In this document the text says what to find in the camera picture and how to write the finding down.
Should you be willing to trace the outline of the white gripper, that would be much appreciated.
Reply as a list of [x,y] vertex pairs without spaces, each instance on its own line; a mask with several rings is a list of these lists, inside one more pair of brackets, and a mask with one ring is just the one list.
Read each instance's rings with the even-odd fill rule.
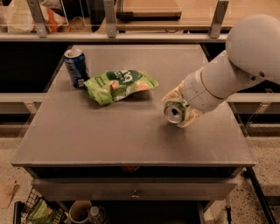
[[201,70],[188,74],[183,81],[162,98],[161,102],[181,102],[184,99],[191,107],[186,109],[184,120],[177,124],[180,128],[189,126],[202,116],[203,112],[212,111],[224,102],[223,99],[213,96],[206,89],[201,79]]

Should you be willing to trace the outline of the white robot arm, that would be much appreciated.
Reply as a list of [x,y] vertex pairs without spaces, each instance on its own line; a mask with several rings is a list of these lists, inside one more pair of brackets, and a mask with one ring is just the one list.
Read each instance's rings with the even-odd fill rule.
[[263,81],[280,81],[280,18],[257,14],[235,24],[225,50],[162,99],[164,115],[184,128],[230,95]]

